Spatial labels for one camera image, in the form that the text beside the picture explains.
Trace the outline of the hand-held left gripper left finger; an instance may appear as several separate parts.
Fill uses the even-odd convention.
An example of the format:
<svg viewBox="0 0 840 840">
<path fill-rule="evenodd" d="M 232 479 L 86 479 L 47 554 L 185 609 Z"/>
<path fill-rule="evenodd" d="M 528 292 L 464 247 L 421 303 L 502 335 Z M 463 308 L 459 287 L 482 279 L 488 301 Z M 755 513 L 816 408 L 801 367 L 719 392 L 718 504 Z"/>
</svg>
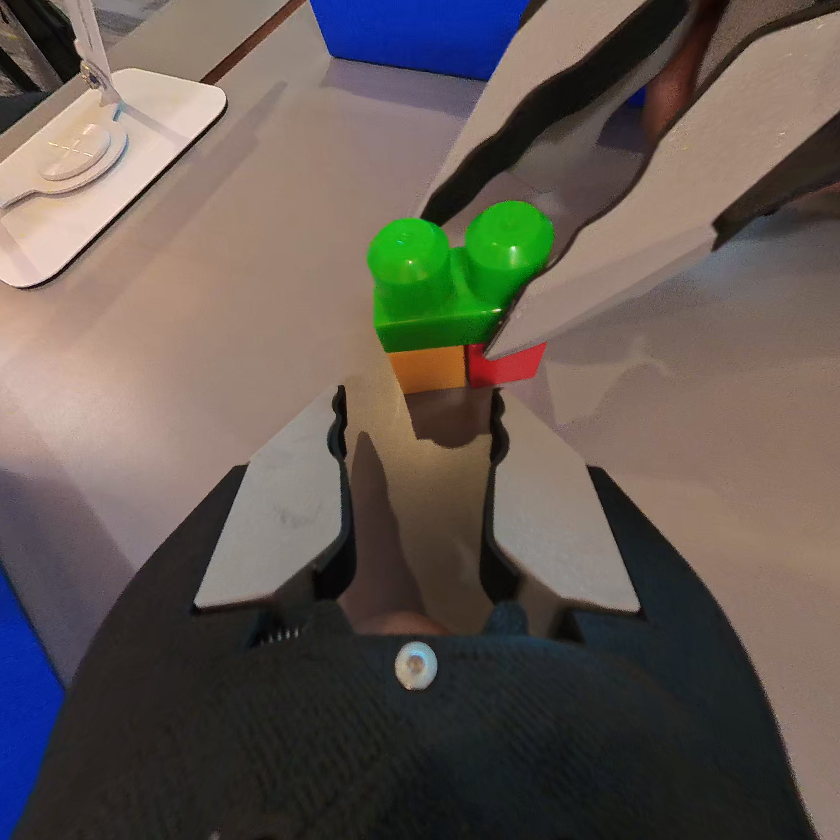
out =
<svg viewBox="0 0 840 840">
<path fill-rule="evenodd" d="M 255 452 L 198 587 L 196 608 L 337 600 L 356 572 L 343 385 Z"/>
</svg>

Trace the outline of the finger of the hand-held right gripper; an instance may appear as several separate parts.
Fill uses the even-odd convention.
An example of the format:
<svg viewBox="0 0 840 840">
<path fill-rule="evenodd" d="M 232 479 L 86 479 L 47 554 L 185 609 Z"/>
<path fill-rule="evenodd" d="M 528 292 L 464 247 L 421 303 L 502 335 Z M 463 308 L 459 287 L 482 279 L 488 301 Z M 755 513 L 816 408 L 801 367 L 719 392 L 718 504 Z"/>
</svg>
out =
<svg viewBox="0 0 840 840">
<path fill-rule="evenodd" d="M 418 216 L 444 225 L 498 175 L 569 174 L 607 120 L 676 53 L 692 2 L 532 2 Z"/>
<path fill-rule="evenodd" d="M 839 112 L 838 2 L 728 2 L 685 107 L 613 205 L 531 280 L 487 350 L 544 343 L 715 251 L 715 218 Z"/>
</svg>

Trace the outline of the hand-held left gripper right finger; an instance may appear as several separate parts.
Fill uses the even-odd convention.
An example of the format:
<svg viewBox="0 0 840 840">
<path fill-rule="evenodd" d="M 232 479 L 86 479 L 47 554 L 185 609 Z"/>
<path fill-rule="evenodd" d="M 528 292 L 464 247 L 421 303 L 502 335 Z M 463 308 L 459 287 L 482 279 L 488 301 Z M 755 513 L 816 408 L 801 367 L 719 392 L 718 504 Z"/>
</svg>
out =
<svg viewBox="0 0 840 840">
<path fill-rule="evenodd" d="M 519 607 L 535 637 L 573 610 L 637 616 L 641 605 L 585 461 L 516 396 L 490 399 L 479 580 Z"/>
</svg>

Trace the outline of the blue plastic bin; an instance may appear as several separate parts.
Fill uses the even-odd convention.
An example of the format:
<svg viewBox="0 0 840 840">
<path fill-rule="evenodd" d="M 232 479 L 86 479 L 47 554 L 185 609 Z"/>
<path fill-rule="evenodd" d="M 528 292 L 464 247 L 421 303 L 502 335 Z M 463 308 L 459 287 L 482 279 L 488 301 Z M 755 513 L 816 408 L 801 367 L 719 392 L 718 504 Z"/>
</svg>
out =
<svg viewBox="0 0 840 840">
<path fill-rule="evenodd" d="M 330 55 L 322 85 L 465 115 L 441 90 L 475 101 L 529 6 L 525 1 L 313 1 Z"/>
<path fill-rule="evenodd" d="M 34 789 L 64 688 L 1 571 L 1 838 L 12 836 Z"/>
</svg>

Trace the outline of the red single-stud block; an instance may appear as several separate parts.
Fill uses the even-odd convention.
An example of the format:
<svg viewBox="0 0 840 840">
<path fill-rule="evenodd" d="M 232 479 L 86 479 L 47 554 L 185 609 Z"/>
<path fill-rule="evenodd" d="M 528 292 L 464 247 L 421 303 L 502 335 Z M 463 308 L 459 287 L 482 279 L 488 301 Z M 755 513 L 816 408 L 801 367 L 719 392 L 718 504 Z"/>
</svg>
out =
<svg viewBox="0 0 840 840">
<path fill-rule="evenodd" d="M 538 372 L 546 347 L 546 343 L 541 343 L 498 360 L 488 360 L 484 356 L 485 344 L 467 344 L 464 347 L 467 384 L 478 389 L 530 380 Z"/>
</svg>

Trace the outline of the yellow single-stud block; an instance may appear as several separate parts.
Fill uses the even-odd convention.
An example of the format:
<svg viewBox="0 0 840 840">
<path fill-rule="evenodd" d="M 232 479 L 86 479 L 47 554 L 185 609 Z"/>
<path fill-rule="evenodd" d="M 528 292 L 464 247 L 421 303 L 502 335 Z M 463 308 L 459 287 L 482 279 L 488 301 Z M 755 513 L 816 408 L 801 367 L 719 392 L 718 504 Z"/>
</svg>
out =
<svg viewBox="0 0 840 840">
<path fill-rule="evenodd" d="M 463 345 L 393 352 L 387 358 L 405 396 L 467 387 Z"/>
</svg>

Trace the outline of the green two-stud block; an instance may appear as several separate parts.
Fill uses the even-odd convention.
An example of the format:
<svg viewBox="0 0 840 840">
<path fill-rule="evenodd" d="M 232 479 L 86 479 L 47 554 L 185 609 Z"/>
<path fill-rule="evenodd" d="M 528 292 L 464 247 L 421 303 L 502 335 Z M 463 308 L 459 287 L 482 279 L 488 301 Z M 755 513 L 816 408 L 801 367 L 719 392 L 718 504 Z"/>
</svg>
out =
<svg viewBox="0 0 840 840">
<path fill-rule="evenodd" d="M 546 266 L 553 222 L 521 201 L 490 206 L 450 245 L 417 217 L 396 219 L 372 239 L 373 324 L 387 353 L 487 342 L 505 310 Z"/>
</svg>

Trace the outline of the person's right hand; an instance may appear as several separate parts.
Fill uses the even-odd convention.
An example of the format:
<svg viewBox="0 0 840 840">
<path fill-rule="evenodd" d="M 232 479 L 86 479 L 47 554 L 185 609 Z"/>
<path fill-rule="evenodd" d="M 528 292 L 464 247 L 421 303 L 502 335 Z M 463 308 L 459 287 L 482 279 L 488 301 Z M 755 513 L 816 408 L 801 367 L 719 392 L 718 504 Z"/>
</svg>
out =
<svg viewBox="0 0 840 840">
<path fill-rule="evenodd" d="M 653 145 L 669 122 L 685 107 L 696 84 L 704 47 L 690 36 L 678 53 L 646 86 L 643 128 L 646 141 Z"/>
</svg>

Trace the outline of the white document stand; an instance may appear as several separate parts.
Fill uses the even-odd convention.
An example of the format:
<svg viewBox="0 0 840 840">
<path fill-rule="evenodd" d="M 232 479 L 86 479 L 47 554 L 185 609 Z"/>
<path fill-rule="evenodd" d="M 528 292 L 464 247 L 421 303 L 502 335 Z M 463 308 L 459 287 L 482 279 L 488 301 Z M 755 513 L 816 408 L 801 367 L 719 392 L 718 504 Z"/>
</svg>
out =
<svg viewBox="0 0 840 840">
<path fill-rule="evenodd" d="M 68 2 L 87 90 L 1 166 L 1 281 L 55 279 L 227 107 L 221 88 L 129 68 L 112 74 L 93 2 Z"/>
</svg>

